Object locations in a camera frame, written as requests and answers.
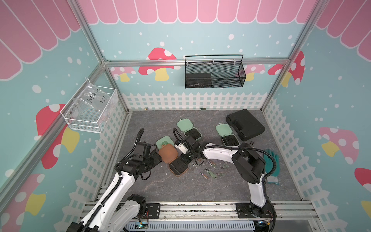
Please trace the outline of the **brown case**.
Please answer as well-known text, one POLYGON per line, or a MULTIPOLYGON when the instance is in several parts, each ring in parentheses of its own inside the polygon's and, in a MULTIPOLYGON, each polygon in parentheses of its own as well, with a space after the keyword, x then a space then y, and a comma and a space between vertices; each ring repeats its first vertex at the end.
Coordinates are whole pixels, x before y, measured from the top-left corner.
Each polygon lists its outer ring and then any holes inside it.
POLYGON ((170 171, 176 177, 180 177, 189 168, 188 164, 183 161, 183 159, 178 155, 176 148, 171 144, 162 146, 158 154, 162 161, 168 164, 170 171))

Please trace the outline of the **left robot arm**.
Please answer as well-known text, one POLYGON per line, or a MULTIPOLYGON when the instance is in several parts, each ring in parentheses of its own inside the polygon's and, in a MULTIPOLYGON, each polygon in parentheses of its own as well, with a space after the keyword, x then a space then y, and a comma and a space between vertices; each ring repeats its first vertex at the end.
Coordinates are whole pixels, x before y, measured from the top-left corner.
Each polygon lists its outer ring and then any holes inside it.
POLYGON ((162 162, 155 145, 136 142, 132 150, 115 166, 114 179, 93 209, 80 221, 73 222, 68 232, 120 232, 132 219, 148 217, 146 198, 131 195, 122 202, 124 195, 137 179, 146 180, 144 173, 162 162))

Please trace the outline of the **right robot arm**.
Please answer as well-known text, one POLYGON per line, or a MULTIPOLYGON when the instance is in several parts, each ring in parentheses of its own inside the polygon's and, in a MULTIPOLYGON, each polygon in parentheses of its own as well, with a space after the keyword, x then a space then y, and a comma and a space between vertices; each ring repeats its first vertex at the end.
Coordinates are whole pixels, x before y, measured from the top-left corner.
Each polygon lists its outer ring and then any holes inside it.
POLYGON ((274 157, 266 151, 253 148, 247 143, 239 146, 199 143, 188 137, 183 142, 177 141, 175 147, 182 154, 170 162, 169 168, 179 176, 188 169, 188 164, 197 159, 221 160, 234 164, 238 173, 248 183, 250 191, 249 210, 253 216, 276 218, 276 212, 266 192, 266 180, 277 167, 274 157))

